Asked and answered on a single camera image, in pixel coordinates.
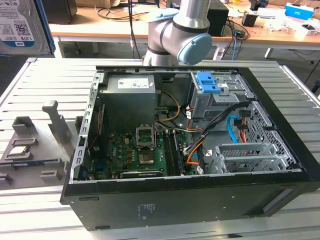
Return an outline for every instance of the blue cable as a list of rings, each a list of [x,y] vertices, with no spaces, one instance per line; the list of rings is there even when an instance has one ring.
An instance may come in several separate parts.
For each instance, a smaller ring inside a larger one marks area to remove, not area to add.
[[[235,115],[230,115],[228,116],[227,120],[226,120],[226,127],[228,128],[228,132],[230,134],[230,137],[232,139],[232,141],[237,144],[238,141],[234,135],[234,132],[232,131],[232,128],[231,128],[231,124],[230,124],[230,120],[231,119],[236,119],[236,120],[241,120],[242,118],[240,116],[235,116]]]
[[[233,48],[233,54],[232,54],[232,61],[235,59],[235,54],[236,54],[236,49],[237,49],[237,32],[236,32],[236,30],[234,30],[234,36],[235,36],[235,40],[234,40],[234,48]]]

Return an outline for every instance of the table leg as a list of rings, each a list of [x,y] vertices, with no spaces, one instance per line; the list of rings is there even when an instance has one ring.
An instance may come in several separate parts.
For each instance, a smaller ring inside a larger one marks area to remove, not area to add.
[[[62,48],[59,36],[53,36],[53,41],[55,45],[55,52],[54,52],[55,58],[57,59],[65,58],[65,53]]]
[[[97,43],[97,42],[93,42],[93,43],[92,43],[92,49],[93,49],[93,53],[94,53],[94,54],[99,53],[98,43]]]
[[[227,42],[218,42],[212,60],[222,60],[227,45]]]
[[[272,52],[274,51],[273,48],[268,48],[268,50],[266,51],[264,58],[265,59],[269,59],[271,57]]]

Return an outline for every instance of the motherboard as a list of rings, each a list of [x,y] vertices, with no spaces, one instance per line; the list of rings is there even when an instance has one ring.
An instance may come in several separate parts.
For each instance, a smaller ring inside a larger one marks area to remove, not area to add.
[[[140,143],[147,143],[150,140],[148,134],[139,134]],[[178,151],[171,149],[175,144]],[[184,132],[155,132],[152,148],[139,148],[135,132],[111,133],[108,138],[106,159],[93,159],[88,177],[94,180],[107,180],[196,174],[193,173],[191,166],[186,165],[187,159],[182,155],[185,147],[187,138]]]

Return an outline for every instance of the blue drive bay latch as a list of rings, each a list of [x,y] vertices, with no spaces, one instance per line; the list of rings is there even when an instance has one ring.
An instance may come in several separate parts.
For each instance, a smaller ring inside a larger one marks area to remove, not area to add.
[[[221,88],[217,86],[216,78],[208,71],[196,73],[196,81],[201,86],[201,91],[205,93],[221,93]]]

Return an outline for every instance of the green motherboard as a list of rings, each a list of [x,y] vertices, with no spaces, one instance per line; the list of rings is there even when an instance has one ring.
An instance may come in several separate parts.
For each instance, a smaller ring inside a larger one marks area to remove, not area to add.
[[[157,132],[155,134],[155,148],[147,147],[138,149],[136,133],[112,133],[108,138],[108,148],[106,159],[94,159],[91,164],[90,176],[95,180],[107,180],[121,178],[121,174],[133,172],[158,172],[163,177],[171,176],[168,174],[165,150],[166,133]],[[185,134],[176,134],[178,151],[182,153],[187,146]],[[139,142],[148,142],[150,137],[141,135]],[[183,173],[193,175],[191,166],[186,166],[186,158],[181,155]]]

